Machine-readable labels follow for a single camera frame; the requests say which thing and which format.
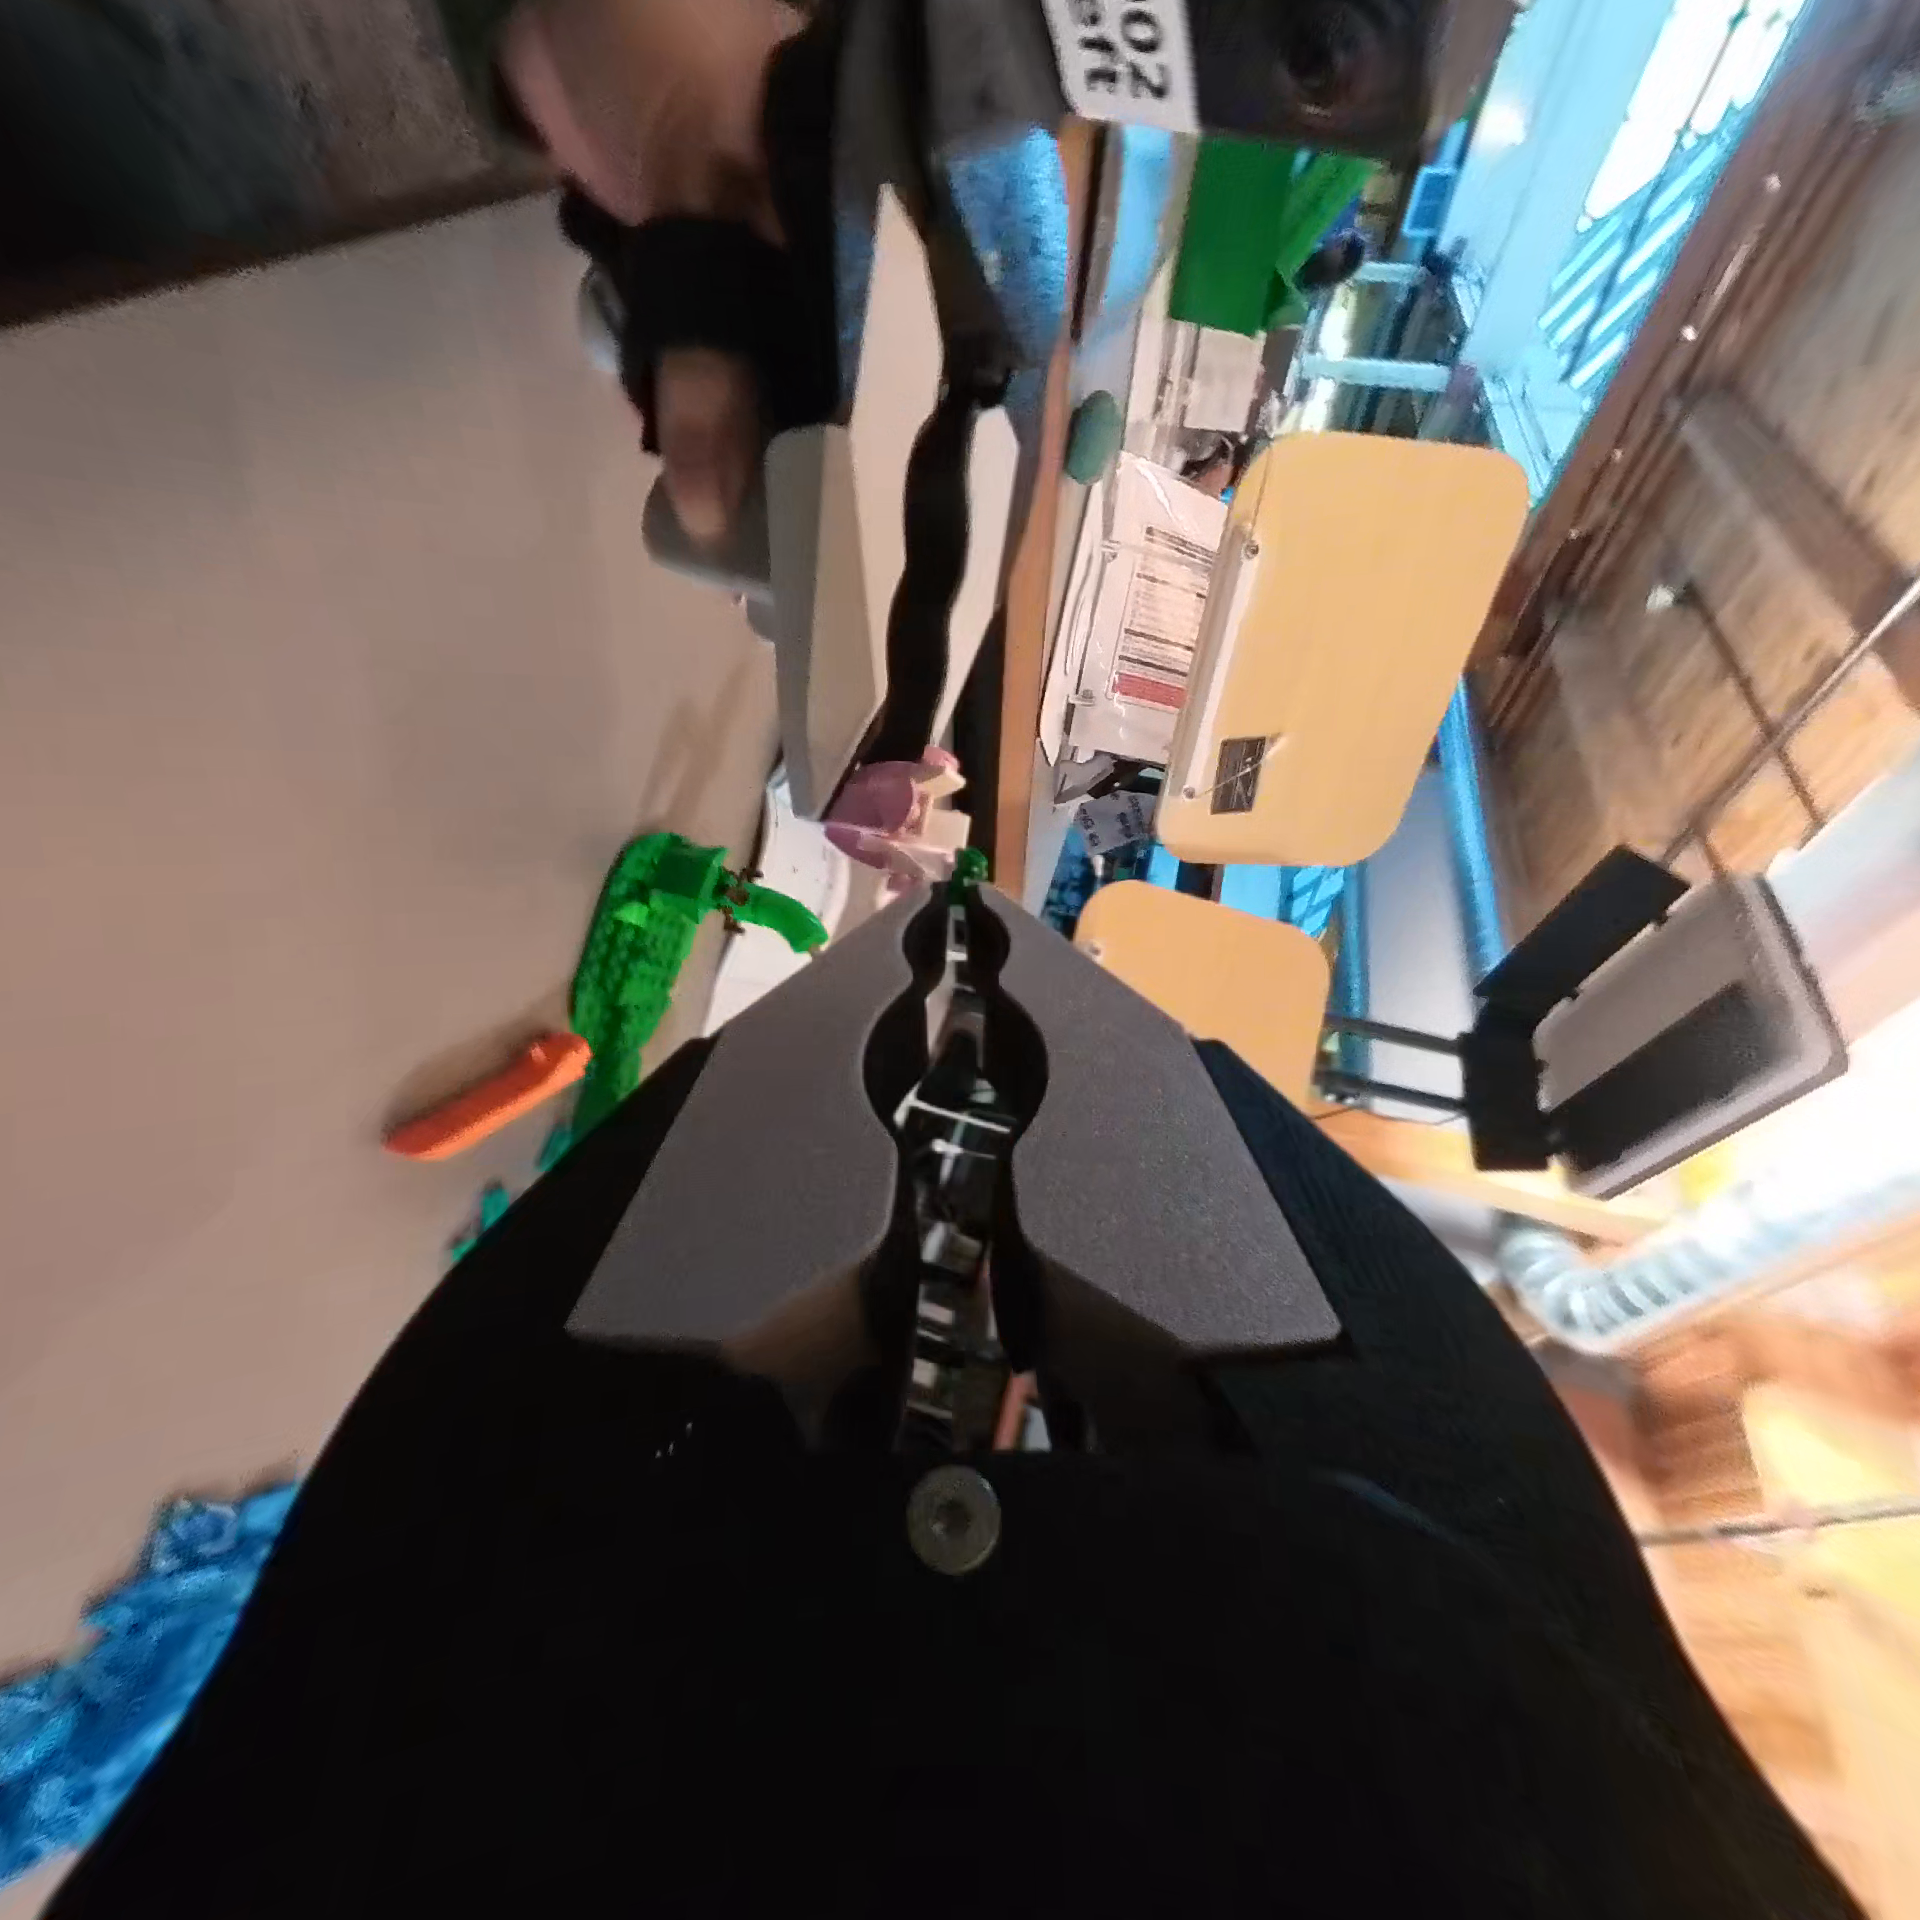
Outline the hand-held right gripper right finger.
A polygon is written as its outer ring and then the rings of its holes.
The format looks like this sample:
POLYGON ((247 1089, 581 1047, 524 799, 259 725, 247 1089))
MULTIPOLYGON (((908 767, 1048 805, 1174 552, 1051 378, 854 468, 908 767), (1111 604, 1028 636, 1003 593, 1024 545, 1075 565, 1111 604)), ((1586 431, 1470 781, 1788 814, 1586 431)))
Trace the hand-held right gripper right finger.
POLYGON ((1187 1033, 989 882, 962 925, 1014 1126, 992 1279, 1016 1366, 1333 1348, 1340 1315, 1187 1033))

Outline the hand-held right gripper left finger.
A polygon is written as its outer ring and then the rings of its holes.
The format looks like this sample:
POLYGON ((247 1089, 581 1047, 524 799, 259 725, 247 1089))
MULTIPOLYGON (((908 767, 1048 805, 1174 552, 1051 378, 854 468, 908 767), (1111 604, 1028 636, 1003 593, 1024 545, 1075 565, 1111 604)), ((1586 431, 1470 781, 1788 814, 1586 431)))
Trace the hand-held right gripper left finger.
POLYGON ((902 1341, 877 1279, 902 1217, 895 1118, 929 1068, 946 896, 917 883, 714 1042, 568 1332, 835 1395, 902 1341))

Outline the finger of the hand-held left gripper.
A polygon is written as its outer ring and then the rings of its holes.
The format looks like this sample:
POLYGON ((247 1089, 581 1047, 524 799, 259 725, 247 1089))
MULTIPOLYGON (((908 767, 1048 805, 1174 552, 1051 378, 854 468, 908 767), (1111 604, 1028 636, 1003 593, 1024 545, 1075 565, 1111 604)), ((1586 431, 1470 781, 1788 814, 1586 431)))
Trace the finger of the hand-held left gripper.
POLYGON ((867 760, 946 740, 992 609, 992 407, 944 388, 908 434, 784 431, 764 508, 786 790, 828 816, 867 760))

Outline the pink lego flower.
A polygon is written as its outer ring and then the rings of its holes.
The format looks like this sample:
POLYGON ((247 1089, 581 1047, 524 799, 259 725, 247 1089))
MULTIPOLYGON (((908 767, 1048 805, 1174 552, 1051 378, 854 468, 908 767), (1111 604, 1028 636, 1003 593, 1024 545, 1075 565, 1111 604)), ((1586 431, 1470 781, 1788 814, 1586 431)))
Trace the pink lego flower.
POLYGON ((971 845, 971 814, 960 805, 965 790, 968 778, 950 750, 874 760, 851 772, 823 831, 846 859, 885 875, 891 893, 940 883, 971 845))

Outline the green lego leaf build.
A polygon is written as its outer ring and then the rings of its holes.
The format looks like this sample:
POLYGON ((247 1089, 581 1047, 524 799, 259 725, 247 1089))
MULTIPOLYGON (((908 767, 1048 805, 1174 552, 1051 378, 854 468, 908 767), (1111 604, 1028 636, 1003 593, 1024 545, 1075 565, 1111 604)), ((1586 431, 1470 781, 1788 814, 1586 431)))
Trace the green lego leaf build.
POLYGON ((828 945, 828 925, 812 907, 732 869, 725 848, 672 831, 630 841, 604 882, 568 990, 568 1025, 590 1050, 569 1146, 634 1095, 641 1056, 672 1011, 700 929, 714 917, 773 932, 798 956, 828 945))

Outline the lego instruction booklet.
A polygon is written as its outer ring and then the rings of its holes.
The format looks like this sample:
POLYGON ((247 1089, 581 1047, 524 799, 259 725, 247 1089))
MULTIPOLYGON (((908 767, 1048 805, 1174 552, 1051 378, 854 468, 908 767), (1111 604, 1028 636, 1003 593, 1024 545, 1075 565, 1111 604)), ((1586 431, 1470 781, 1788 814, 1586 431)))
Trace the lego instruction booklet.
MULTIPOLYGON (((877 917, 891 903, 891 889, 880 869, 854 862, 828 838, 823 824, 794 814, 784 769, 764 786, 752 882, 812 908, 830 939, 877 917)), ((718 1033, 808 963, 778 932, 764 925, 728 932, 718 956, 701 1025, 706 1035, 718 1033)))

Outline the pile of teal lego pieces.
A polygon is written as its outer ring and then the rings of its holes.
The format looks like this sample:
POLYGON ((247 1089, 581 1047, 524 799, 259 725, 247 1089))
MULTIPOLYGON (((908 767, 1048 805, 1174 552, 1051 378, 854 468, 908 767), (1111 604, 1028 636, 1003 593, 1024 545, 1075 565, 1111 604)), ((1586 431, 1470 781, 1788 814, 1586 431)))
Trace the pile of teal lego pieces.
POLYGON ((467 1220, 456 1228, 443 1248, 443 1272, 453 1272, 473 1248, 515 1209, 515 1205, 536 1188, 557 1164, 564 1161, 572 1146, 572 1120, 561 1118, 544 1133, 533 1168, 520 1183, 488 1179, 477 1193, 467 1220))

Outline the pile of blue lego pieces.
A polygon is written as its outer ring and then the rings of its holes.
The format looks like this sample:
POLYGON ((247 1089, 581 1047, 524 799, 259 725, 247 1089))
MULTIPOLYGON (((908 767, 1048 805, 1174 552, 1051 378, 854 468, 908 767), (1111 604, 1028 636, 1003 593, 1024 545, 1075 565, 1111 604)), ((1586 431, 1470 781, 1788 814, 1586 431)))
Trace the pile of blue lego pieces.
POLYGON ((113 1822, 223 1659, 298 1482, 171 1499, 80 1641, 2 1682, 2 1887, 113 1822))

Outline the person's left hand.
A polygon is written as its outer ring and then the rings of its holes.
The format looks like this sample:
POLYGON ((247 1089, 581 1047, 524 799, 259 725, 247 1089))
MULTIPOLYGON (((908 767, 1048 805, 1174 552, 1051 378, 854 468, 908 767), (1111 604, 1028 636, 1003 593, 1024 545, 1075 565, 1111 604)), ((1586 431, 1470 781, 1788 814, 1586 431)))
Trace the person's left hand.
MULTIPOLYGON (((764 97, 804 26, 790 2, 523 2, 496 69, 560 172, 620 223, 714 218, 784 247, 764 97)), ((654 438, 684 538, 728 548, 762 466, 749 362, 665 347, 654 438)))

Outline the wooden table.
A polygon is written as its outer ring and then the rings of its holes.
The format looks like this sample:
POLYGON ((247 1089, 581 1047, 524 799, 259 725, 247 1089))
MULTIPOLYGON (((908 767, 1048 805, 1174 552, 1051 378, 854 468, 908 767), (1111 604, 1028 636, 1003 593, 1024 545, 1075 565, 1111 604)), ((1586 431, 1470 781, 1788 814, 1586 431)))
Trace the wooden table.
POLYGON ((1124 176, 1111 131, 1066 121, 1056 149, 1066 194, 1066 302, 1044 369, 1030 485, 1016 521, 1018 545, 1004 570, 992 814, 979 824, 996 886, 1018 900, 1033 875, 1048 875, 1051 802, 1040 726, 1058 609, 1056 581, 1072 559, 1080 521, 1080 485, 1066 476, 1069 424, 1091 389, 1111 389, 1127 378, 1138 332, 1128 318, 1097 319, 1124 176))

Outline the yellow wooden chair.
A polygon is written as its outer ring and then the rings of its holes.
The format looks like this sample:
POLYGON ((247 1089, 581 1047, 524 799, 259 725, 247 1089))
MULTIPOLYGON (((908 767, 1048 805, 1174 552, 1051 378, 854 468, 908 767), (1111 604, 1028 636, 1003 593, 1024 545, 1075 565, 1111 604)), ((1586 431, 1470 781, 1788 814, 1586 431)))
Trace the yellow wooden chair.
POLYGON ((1118 882, 1090 896, 1072 943, 1190 1038, 1228 1045, 1270 1087, 1315 1106, 1333 969, 1309 932, 1149 882, 1118 882))
POLYGON ((1357 866, 1438 740, 1527 527, 1501 449, 1284 434, 1246 468, 1153 834, 1181 862, 1357 866))

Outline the orange brick separator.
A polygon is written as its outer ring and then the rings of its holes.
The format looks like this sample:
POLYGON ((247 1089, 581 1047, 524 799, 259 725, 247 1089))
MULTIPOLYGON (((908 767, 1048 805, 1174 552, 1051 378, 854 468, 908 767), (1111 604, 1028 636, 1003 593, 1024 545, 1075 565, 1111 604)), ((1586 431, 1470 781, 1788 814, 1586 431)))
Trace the orange brick separator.
POLYGON ((578 1087, 593 1064, 588 1038, 564 1029, 529 1042, 506 1067, 388 1127, 390 1155, 442 1164, 496 1137, 547 1101, 578 1087))

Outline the green board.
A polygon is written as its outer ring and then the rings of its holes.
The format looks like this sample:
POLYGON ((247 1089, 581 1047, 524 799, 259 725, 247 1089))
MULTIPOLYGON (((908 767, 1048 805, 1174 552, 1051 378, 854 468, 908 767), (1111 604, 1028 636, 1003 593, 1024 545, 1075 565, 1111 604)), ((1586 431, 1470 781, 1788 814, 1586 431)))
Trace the green board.
POLYGON ((1169 318, 1235 337, 1303 323, 1312 296, 1365 257, 1347 215, 1379 169, 1372 156, 1204 134, 1169 318))

